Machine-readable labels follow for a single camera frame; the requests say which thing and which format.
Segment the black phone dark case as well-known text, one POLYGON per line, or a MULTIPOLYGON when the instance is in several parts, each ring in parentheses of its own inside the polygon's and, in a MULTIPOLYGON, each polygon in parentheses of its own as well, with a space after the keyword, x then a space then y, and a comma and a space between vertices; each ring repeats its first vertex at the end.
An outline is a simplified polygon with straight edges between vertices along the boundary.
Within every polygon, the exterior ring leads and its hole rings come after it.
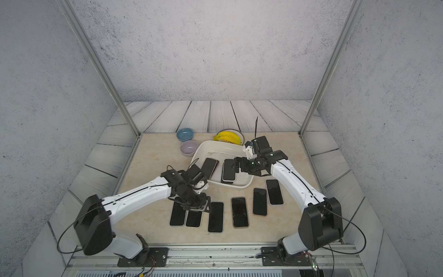
POLYGON ((224 222, 224 203, 212 202, 208 221, 208 232, 222 233, 224 222))

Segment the black phone red case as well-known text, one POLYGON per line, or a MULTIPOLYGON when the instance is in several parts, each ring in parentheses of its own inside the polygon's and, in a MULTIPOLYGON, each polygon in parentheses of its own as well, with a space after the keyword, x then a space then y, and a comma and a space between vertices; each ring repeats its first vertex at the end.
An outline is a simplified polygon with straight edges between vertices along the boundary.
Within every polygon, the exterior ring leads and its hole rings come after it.
POLYGON ((203 173, 204 177, 207 180, 210 180, 213 173, 215 172, 216 168, 219 165, 219 161, 216 159, 212 159, 212 158, 206 158, 206 160, 204 161, 202 167, 201 167, 201 172, 203 173))

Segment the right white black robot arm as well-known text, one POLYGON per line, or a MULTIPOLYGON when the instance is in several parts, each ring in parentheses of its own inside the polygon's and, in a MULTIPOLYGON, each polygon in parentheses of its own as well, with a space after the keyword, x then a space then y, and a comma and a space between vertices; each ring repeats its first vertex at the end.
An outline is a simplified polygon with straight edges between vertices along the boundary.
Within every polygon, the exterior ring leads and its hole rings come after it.
POLYGON ((341 205, 327 198, 305 180, 282 151, 260 154, 255 158, 234 158, 237 172, 261 176, 265 170, 279 181, 302 211, 298 231, 281 239, 280 245, 289 255, 316 250, 343 237, 341 205))

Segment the black phone grey case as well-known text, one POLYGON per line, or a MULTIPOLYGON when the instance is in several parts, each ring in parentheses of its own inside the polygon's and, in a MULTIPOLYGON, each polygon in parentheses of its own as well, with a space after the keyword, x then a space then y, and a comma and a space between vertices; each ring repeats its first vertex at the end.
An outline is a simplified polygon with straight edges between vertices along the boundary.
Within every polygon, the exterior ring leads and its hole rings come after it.
POLYGON ((266 180, 266 189, 270 205, 283 205, 284 200, 278 180, 266 180))

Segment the black phone white case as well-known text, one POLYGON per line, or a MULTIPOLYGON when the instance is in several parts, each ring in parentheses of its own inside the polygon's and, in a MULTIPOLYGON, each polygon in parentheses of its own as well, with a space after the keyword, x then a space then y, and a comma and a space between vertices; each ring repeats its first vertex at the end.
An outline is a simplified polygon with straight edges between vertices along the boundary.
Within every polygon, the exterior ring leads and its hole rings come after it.
POLYGON ((199 228, 202 218, 203 213, 201 211, 189 211, 186 218, 186 227, 199 228))

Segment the black phone light blue case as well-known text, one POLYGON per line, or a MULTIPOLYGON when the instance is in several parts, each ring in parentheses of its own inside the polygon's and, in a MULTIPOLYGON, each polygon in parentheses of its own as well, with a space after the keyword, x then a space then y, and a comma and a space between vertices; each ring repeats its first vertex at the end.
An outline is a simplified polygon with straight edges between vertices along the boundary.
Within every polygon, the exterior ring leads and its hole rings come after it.
POLYGON ((171 212, 170 226, 184 226, 186 221, 187 211, 183 207, 174 202, 173 209, 171 212))

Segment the black phone thin case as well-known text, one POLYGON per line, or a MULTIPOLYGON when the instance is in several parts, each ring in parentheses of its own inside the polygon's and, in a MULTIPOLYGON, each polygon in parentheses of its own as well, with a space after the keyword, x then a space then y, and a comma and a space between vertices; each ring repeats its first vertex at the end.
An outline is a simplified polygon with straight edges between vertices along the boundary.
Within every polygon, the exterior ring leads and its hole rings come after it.
POLYGON ((236 172, 233 169, 233 161, 234 161, 234 159, 225 159, 224 160, 221 177, 223 177, 224 175, 233 175, 233 174, 235 174, 235 176, 236 176, 236 172))

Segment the black phone cream case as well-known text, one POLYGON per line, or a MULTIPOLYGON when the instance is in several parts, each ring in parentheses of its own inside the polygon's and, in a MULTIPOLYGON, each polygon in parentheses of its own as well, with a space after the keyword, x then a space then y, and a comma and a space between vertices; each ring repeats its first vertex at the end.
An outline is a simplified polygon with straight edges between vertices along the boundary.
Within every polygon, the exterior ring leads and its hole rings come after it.
POLYGON ((267 216, 267 193, 265 189, 254 188, 253 190, 253 214, 267 216))

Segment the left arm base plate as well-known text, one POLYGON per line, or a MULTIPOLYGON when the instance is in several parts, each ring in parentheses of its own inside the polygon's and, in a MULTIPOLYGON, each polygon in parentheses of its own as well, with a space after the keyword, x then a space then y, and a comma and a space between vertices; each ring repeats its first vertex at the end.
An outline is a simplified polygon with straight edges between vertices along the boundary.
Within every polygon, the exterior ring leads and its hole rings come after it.
POLYGON ((128 259, 121 256, 117 263, 117 267, 165 267, 167 264, 168 252, 169 249, 164 247, 144 248, 135 258, 128 259))

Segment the white plastic storage box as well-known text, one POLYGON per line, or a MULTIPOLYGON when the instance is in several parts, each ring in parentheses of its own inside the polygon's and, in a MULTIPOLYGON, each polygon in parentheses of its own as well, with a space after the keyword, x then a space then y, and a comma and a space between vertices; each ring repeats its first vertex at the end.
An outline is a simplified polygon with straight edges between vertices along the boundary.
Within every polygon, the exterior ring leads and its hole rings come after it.
POLYGON ((248 175, 247 173, 236 173, 236 179, 231 184, 222 183, 222 167, 224 160, 234 159, 236 157, 245 157, 250 159, 251 155, 245 151, 244 146, 209 140, 200 144, 192 158, 192 162, 197 160, 196 165, 201 167, 206 158, 218 160, 219 165, 216 167, 208 183, 211 185, 221 185, 225 187, 244 189, 247 188, 253 181, 253 176, 248 175))

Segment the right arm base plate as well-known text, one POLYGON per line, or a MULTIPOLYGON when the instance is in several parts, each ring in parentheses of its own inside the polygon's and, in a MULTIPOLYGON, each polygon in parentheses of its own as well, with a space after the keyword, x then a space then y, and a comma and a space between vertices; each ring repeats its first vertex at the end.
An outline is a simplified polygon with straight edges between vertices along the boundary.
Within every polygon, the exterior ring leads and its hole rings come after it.
POLYGON ((311 266, 309 255, 301 252, 297 255, 289 255, 281 247, 262 247, 260 253, 255 256, 260 259, 263 266, 311 266))

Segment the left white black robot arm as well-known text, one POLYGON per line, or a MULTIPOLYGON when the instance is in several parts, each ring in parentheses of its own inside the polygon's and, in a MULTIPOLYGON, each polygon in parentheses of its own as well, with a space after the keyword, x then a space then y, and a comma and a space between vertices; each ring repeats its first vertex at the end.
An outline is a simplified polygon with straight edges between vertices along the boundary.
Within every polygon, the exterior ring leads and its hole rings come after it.
POLYGON ((169 199, 185 211, 210 211, 211 198, 204 193, 208 179, 199 167, 184 171, 169 169, 137 188, 114 196, 88 197, 73 224, 85 256, 110 252, 136 260, 148 252, 139 234, 119 233, 115 225, 126 216, 154 202, 169 199))

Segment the black phone pink case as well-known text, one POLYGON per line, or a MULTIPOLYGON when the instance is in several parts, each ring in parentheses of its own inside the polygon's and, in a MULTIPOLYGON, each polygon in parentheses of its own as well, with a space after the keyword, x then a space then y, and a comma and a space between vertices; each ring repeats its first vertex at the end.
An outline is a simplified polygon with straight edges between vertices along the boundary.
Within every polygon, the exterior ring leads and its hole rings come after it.
POLYGON ((244 197, 233 197, 231 200, 233 213, 233 226, 235 228, 246 228, 249 226, 246 199, 244 197))

